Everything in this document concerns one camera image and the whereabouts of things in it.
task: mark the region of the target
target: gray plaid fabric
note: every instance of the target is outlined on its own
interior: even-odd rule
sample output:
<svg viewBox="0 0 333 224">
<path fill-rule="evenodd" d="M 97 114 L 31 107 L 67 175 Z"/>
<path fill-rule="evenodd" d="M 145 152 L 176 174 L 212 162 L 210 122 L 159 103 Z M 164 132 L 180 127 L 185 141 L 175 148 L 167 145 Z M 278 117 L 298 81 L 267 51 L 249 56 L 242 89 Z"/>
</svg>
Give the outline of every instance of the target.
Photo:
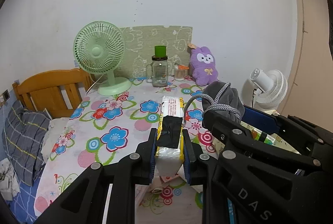
<svg viewBox="0 0 333 224">
<path fill-rule="evenodd" d="M 19 100 L 13 104 L 5 122 L 4 149 L 18 179 L 29 186 L 40 177 L 45 165 L 41 150 L 49 122 L 45 113 L 26 110 Z"/>
</svg>

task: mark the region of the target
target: stuffed animal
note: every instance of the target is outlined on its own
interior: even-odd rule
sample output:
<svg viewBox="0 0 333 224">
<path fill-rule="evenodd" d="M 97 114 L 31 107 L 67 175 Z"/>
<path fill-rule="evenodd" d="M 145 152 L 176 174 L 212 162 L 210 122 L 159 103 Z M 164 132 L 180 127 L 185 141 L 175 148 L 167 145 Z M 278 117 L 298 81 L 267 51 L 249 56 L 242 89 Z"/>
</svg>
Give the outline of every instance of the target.
<svg viewBox="0 0 333 224">
<path fill-rule="evenodd" d="M 193 77 L 198 86 L 205 86 L 217 80 L 218 72 L 215 68 L 215 58 L 207 47 L 196 47 L 191 50 L 190 64 L 193 68 Z"/>
</svg>

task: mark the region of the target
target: yellow plastic packaging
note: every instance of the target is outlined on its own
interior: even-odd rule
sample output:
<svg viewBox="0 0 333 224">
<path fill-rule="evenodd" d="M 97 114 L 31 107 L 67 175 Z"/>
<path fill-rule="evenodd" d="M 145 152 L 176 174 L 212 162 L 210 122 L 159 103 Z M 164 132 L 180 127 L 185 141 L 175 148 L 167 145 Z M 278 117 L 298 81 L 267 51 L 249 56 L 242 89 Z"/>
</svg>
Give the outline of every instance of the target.
<svg viewBox="0 0 333 224">
<path fill-rule="evenodd" d="M 157 139 L 162 131 L 163 117 L 175 116 L 184 118 L 184 100 L 179 97 L 162 97 L 161 113 L 159 115 L 159 126 L 157 129 Z M 184 137 L 183 127 L 180 131 L 179 144 L 177 149 L 167 147 L 157 147 L 155 154 L 155 166 L 160 176 L 174 176 L 184 163 Z"/>
</svg>

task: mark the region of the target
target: fan base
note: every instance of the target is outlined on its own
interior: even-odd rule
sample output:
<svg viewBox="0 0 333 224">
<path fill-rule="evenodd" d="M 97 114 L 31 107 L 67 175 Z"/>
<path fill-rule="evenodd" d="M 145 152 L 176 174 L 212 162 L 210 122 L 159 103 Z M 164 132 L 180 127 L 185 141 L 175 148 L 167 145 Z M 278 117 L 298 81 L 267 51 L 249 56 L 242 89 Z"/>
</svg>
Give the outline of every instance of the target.
<svg viewBox="0 0 333 224">
<path fill-rule="evenodd" d="M 127 78 L 115 78 L 114 84 L 102 84 L 98 87 L 98 93 L 105 96 L 116 95 L 127 91 L 132 83 Z"/>
</svg>

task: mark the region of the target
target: yellow bow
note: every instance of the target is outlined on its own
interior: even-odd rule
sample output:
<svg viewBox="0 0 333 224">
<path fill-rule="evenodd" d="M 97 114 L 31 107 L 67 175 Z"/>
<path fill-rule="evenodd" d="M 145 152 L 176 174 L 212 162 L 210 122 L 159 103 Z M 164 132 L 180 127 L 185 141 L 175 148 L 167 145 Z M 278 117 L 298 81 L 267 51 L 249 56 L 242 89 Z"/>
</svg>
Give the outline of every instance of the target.
<svg viewBox="0 0 333 224">
<path fill-rule="evenodd" d="M 213 69 L 212 68 L 211 69 L 206 68 L 205 72 L 207 72 L 207 75 L 212 75 Z"/>
</svg>

